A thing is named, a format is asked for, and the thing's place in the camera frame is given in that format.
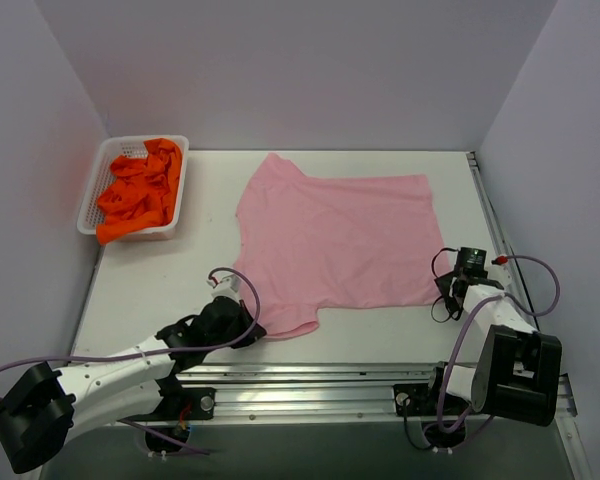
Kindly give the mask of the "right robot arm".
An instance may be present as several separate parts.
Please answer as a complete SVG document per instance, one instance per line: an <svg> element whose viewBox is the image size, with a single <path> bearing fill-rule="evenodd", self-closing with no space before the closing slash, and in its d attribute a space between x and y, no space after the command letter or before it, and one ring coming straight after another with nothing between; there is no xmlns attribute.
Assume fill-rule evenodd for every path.
<svg viewBox="0 0 600 480"><path fill-rule="evenodd" d="M550 274L555 287L549 307L556 308L561 285L555 271L531 256L504 255L487 259L484 250L461 247L453 269L434 275L451 319L466 314L449 360L424 388L427 406L436 412L445 434L458 430L472 413L537 426L552 423L557 406L562 344L543 334L524 317L533 313L506 290L506 266L529 260Z"/></svg>

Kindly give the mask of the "pink t-shirt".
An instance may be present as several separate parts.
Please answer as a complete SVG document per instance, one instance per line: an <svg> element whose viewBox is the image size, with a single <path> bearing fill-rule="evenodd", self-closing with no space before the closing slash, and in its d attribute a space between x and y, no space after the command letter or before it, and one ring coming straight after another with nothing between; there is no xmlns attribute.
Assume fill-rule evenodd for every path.
<svg viewBox="0 0 600 480"><path fill-rule="evenodd" d="M271 153L236 209L234 267L255 285L270 339L309 334L321 309L419 307L444 246L424 175L318 178Z"/></svg>

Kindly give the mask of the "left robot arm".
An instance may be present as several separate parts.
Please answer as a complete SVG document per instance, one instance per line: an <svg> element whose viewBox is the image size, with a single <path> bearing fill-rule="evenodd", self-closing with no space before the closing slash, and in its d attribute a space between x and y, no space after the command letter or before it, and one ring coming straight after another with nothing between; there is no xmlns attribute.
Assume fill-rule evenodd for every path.
<svg viewBox="0 0 600 480"><path fill-rule="evenodd" d="M0 444L16 474L57 455L73 438L106 423L182 405L178 374L219 349L240 349L266 334L244 301L219 296L131 348L109 357L39 357L0 397Z"/></svg>

